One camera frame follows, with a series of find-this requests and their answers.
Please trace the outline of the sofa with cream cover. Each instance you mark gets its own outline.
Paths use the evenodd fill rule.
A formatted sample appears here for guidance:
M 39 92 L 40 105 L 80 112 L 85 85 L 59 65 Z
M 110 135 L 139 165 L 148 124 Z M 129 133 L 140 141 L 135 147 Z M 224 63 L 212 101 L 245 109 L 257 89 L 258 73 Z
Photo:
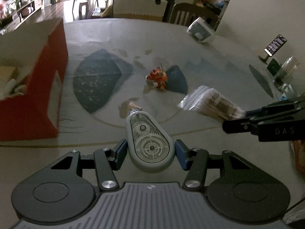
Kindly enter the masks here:
M 106 0 L 102 18 L 167 22 L 174 0 Z

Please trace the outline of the white tissue pack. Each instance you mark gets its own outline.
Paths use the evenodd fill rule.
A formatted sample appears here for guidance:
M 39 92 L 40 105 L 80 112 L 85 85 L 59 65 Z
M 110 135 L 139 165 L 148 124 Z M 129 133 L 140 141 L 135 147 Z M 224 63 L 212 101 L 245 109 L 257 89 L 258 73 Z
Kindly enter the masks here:
M 192 24 L 188 27 L 187 32 L 200 43 L 209 42 L 216 35 L 215 31 L 201 17 L 192 22 Z

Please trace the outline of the red cardboard box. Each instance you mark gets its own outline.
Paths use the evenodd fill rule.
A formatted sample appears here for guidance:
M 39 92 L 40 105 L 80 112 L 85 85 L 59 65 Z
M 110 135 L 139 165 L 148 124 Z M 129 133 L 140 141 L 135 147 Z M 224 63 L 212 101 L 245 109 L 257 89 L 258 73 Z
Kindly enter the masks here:
M 26 24 L 1 36 L 1 66 L 17 69 L 25 95 L 1 100 L 1 141 L 51 139 L 58 135 L 59 108 L 68 63 L 62 18 Z

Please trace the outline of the wooden tv console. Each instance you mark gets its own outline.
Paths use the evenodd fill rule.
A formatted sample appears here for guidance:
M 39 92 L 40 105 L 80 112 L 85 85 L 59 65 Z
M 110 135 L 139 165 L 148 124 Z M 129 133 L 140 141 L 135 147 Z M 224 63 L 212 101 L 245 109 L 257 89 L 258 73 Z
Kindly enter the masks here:
M 19 9 L 15 10 L 5 19 L 4 25 L 1 25 L 1 35 L 10 33 L 21 26 L 28 18 L 34 15 L 37 11 L 41 10 L 43 6 L 43 0 L 32 0 L 27 4 L 24 4 Z

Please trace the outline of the grey gear-pattern case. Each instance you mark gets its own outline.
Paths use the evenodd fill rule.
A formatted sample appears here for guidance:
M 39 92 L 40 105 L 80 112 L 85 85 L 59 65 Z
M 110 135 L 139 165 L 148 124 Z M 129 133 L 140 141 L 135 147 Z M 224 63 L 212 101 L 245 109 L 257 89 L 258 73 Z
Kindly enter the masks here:
M 125 129 L 132 163 L 148 173 L 166 170 L 175 157 L 172 138 L 141 107 L 130 102 L 129 109 Z

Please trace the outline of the dark wooden chair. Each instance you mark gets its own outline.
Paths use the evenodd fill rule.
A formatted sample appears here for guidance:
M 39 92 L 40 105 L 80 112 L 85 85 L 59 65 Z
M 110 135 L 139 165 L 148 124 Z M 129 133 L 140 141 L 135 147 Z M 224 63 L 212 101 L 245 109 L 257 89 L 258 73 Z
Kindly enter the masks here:
M 188 27 L 198 18 L 202 18 L 212 28 L 218 22 L 218 16 L 206 7 L 189 3 L 179 3 L 173 7 L 170 23 Z

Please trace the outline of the small white stool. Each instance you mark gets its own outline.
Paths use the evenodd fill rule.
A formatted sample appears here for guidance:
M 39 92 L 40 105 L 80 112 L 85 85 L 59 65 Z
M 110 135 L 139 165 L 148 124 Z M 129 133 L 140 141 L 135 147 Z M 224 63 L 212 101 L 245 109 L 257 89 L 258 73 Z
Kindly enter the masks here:
M 89 15 L 89 2 L 80 2 L 79 3 L 79 19 L 84 20 L 87 19 Z

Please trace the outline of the clear glass jar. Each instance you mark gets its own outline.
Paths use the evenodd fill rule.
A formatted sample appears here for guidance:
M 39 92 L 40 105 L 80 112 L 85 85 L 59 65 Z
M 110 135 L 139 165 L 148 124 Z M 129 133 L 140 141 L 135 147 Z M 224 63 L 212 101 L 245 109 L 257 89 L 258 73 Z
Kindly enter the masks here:
M 291 83 L 291 78 L 294 71 L 299 66 L 300 62 L 295 56 L 289 57 L 275 74 L 272 82 L 277 89 L 280 89 L 284 83 Z

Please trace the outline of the white tube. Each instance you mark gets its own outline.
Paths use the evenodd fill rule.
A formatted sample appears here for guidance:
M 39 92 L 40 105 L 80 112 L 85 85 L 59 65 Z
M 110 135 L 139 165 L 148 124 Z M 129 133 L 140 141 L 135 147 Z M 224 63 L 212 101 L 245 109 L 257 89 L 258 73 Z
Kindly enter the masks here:
M 1 79 L 1 100 L 5 100 L 9 97 L 25 95 L 26 94 L 25 80 L 17 81 L 14 78 L 9 80 Z

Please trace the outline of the tan toast-shaped sponge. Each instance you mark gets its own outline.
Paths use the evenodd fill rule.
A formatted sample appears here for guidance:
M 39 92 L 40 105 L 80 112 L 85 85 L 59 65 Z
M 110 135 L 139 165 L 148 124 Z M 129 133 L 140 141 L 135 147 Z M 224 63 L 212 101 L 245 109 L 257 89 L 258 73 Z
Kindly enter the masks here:
M 17 75 L 16 67 L 1 66 L 0 67 L 0 80 L 1 83 L 7 83 L 10 79 Z

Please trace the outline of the red dragon figurine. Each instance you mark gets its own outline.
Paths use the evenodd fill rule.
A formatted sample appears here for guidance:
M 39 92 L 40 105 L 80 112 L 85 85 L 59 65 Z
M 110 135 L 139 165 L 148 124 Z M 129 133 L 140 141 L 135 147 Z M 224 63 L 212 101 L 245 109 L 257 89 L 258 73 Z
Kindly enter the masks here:
M 167 90 L 168 76 L 160 67 L 153 69 L 149 75 L 145 77 L 145 80 L 159 91 Z

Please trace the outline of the phone on stand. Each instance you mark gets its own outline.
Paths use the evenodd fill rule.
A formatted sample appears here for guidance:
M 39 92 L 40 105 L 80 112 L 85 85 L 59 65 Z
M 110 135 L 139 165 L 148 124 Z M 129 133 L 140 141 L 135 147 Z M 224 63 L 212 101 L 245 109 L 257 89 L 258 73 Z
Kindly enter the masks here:
M 264 52 L 267 54 L 265 58 L 258 56 L 259 60 L 265 64 L 267 64 L 267 60 L 274 56 L 279 49 L 281 49 L 285 43 L 287 42 L 287 39 L 283 37 L 281 34 L 277 35 L 270 44 L 268 44 L 267 47 L 264 48 Z

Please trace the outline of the clear bag with cartoon print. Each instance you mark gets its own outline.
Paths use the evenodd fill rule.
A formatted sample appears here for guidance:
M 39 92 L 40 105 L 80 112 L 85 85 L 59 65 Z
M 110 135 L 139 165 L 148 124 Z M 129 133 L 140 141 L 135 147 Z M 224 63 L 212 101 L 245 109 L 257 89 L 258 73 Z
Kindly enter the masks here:
M 196 111 L 220 122 L 243 118 L 246 112 L 214 88 L 200 86 L 177 105 L 185 111 Z

